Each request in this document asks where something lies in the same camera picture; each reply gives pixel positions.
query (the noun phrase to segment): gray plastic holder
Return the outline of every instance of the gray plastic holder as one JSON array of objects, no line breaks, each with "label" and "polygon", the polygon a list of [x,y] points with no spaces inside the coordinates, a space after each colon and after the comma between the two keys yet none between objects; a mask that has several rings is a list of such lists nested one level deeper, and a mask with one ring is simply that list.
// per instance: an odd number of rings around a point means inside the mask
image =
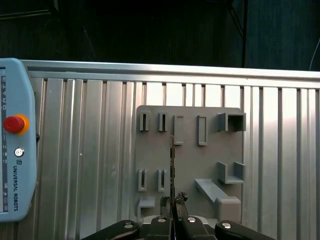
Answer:
[{"label": "gray plastic holder", "polygon": [[187,193],[188,213],[239,222],[246,115],[239,108],[140,106],[136,116],[131,219],[159,215],[161,197],[170,196],[174,135],[175,193]]}]

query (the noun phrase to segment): aluminum profile wall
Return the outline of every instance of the aluminum profile wall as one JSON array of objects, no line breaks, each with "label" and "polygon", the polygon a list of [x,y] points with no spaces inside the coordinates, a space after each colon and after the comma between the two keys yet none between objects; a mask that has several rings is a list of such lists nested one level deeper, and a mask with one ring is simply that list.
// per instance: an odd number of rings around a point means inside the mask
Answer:
[{"label": "aluminum profile wall", "polygon": [[1,224],[1,239],[81,239],[128,219],[135,111],[166,105],[243,109],[242,223],[278,240],[320,240],[320,73],[24,64],[41,136],[38,182],[28,216]]}]

